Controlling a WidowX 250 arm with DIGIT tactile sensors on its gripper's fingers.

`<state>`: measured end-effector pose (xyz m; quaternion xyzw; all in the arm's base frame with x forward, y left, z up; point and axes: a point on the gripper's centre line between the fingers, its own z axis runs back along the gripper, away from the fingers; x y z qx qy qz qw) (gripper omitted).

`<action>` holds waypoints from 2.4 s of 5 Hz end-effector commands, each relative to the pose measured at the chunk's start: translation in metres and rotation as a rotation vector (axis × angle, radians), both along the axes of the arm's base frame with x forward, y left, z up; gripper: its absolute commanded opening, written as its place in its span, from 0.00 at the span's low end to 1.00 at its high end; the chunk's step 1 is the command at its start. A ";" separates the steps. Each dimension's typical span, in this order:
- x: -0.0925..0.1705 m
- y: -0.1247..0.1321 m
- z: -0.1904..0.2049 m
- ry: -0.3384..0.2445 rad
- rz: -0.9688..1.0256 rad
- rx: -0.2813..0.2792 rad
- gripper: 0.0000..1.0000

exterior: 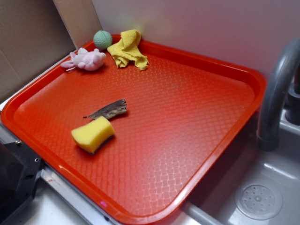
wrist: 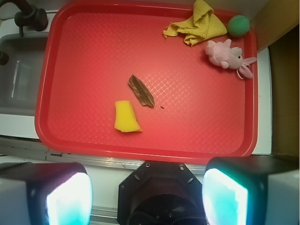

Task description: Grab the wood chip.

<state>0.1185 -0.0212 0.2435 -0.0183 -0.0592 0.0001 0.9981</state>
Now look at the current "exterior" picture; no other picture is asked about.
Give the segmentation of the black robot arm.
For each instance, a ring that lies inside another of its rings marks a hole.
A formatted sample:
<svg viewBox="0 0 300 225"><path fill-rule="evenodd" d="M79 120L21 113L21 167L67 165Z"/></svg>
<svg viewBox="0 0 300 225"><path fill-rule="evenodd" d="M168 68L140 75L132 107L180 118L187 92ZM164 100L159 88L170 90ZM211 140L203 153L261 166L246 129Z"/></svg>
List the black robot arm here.
<svg viewBox="0 0 300 225"><path fill-rule="evenodd" d="M0 223L9 221L34 199L43 159L20 140L0 145Z"/></svg>

